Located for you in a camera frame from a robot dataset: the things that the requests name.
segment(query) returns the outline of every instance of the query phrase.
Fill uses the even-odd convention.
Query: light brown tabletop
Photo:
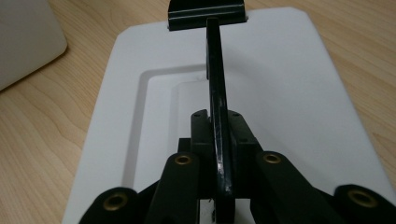
[[[396,1],[246,0],[316,25],[396,187]],[[0,223],[60,223],[117,35],[167,20],[169,0],[49,0],[64,55],[0,91]]]

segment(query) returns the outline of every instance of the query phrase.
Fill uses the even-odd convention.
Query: black plastic linkage
[[[228,123],[219,20],[216,18],[207,19],[206,66],[210,91],[210,117],[216,152],[216,221],[218,223],[233,223],[235,210],[233,154]]]
[[[220,24],[247,21],[244,0],[171,0],[168,8],[169,30],[206,26],[206,19],[216,17]]]

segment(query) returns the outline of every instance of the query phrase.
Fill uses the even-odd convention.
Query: white plastic tray
[[[310,183],[333,194],[357,184],[391,202],[395,192],[308,16],[294,8],[249,11],[221,26],[229,109],[264,150],[286,155]],[[205,29],[166,22],[119,35],[92,116],[64,223],[77,223],[103,191],[156,181],[190,115],[208,109]],[[203,216],[210,214],[203,209]],[[247,202],[236,223],[251,223]]]

